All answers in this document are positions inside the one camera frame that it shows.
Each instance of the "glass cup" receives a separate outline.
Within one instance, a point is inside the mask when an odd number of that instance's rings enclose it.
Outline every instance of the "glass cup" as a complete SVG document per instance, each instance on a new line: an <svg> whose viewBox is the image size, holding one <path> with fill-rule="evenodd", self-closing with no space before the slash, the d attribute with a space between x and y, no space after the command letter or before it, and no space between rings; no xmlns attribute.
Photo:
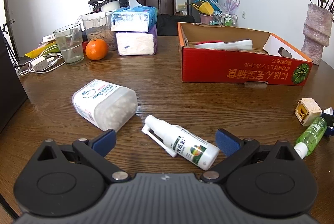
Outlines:
<svg viewBox="0 0 334 224"><path fill-rule="evenodd" d="M71 64L83 60L81 23L65 26L53 34L65 63Z"/></svg>

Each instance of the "red cardboard box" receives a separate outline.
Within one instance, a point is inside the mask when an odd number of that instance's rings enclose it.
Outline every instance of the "red cardboard box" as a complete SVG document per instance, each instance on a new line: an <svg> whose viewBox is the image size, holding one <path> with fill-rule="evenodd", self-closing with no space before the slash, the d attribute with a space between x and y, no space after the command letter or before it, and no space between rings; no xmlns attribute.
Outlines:
<svg viewBox="0 0 334 224"><path fill-rule="evenodd" d="M182 81L303 86L312 60L277 35L257 30L178 23ZM251 39L252 51L196 49L203 41L234 42Z"/></svg>

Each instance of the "orange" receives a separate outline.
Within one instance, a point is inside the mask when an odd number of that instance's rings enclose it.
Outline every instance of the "orange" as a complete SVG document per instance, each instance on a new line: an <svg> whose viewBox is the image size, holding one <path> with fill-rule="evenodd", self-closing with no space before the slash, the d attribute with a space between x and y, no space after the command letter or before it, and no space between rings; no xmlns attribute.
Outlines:
<svg viewBox="0 0 334 224"><path fill-rule="evenodd" d="M101 60L108 53L108 44L102 39L95 39L88 43L86 55L91 60Z"/></svg>

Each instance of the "toiletry bottle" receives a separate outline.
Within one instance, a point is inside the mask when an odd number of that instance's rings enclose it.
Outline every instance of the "toiletry bottle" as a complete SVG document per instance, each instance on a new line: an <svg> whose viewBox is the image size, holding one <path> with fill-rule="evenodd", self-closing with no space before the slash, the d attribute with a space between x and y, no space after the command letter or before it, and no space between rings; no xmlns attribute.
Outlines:
<svg viewBox="0 0 334 224"><path fill-rule="evenodd" d="M163 140L163 143L149 131ZM172 157L180 154L203 170L208 170L216 160L219 148L201 139L178 125L171 125L166 121L148 116L142 131L149 135Z"/></svg>
<svg viewBox="0 0 334 224"><path fill-rule="evenodd" d="M326 129L327 122L322 117L317 117L297 139L294 149L302 159L313 152Z"/></svg>

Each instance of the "white spray bottle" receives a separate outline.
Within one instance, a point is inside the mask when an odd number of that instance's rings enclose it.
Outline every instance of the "white spray bottle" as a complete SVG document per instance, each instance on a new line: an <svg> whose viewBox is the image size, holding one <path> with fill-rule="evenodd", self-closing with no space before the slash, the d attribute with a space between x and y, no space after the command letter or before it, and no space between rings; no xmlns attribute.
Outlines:
<svg viewBox="0 0 334 224"><path fill-rule="evenodd" d="M151 134L150 130L160 137L163 143ZM151 115L145 119L142 132L163 147L172 157L180 154L203 170L211 167L219 153L219 148L186 129L178 125L171 125Z"/></svg>

